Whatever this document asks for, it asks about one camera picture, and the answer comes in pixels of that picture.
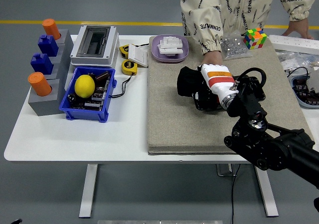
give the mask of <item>white printed jacket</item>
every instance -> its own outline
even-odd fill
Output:
[[[184,34],[201,45],[202,54],[219,50],[223,33],[263,28],[273,0],[180,0]],[[280,0],[290,21],[307,18],[315,0]]]

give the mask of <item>table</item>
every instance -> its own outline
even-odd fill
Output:
[[[151,36],[120,36],[120,46],[145,44]],[[120,55],[115,79],[121,84],[123,75]],[[72,77],[70,66],[66,84]],[[109,162],[157,163],[248,163],[236,154],[229,155],[148,155],[147,129],[147,68],[127,84],[124,96],[113,99],[107,123],[90,120],[66,120],[65,114],[37,116],[28,104],[27,95],[6,146],[4,157],[12,162],[84,162],[88,164],[80,217],[89,218],[92,210],[98,164]],[[113,94],[121,93],[117,85]],[[319,150],[319,111],[303,109]],[[267,216],[278,216],[267,171],[256,169]]]

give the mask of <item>human hand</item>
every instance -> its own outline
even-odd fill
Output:
[[[223,58],[220,51],[210,51],[204,54],[202,64],[221,65]]]
[[[301,38],[313,40],[314,38],[308,33],[308,28],[308,18],[300,21],[290,21],[288,29],[283,33],[283,36],[288,36],[293,31],[296,31],[301,35]]]

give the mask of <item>person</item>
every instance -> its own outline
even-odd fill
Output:
[[[289,14],[284,32],[298,32],[313,39],[308,32],[309,9],[315,0],[280,0]],[[222,64],[220,42],[223,33],[264,27],[272,0],[180,0],[184,35],[191,35],[201,45],[202,64]]]

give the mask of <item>orange cap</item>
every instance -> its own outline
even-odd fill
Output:
[[[61,37],[61,34],[58,30],[58,27],[55,24],[55,21],[51,18],[46,19],[42,22],[42,26],[47,35],[52,35],[54,40],[57,40]]]
[[[38,96],[47,96],[52,88],[41,72],[34,72],[28,77],[28,81]]]

